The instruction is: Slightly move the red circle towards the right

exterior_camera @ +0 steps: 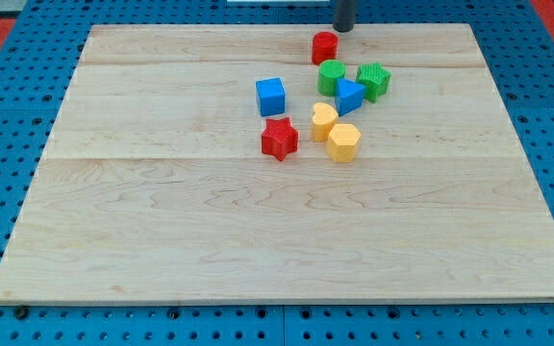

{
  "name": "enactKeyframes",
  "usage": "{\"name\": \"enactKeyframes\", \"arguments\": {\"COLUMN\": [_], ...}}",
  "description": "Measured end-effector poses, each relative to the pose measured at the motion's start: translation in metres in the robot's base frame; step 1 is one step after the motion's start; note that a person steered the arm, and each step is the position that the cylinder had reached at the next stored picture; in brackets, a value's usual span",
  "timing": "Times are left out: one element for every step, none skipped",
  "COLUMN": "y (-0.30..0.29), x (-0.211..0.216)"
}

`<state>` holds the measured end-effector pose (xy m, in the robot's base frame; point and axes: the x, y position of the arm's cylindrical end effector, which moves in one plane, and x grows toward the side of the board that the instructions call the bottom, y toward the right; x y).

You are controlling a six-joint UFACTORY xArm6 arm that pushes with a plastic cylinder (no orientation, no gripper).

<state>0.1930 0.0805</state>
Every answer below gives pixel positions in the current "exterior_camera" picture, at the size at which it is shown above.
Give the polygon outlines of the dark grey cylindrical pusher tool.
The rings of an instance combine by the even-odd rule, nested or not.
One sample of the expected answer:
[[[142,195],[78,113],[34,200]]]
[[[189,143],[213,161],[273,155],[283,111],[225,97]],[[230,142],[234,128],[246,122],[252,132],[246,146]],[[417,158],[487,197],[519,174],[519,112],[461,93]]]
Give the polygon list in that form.
[[[339,33],[353,30],[356,21],[357,0],[337,0],[332,27]]]

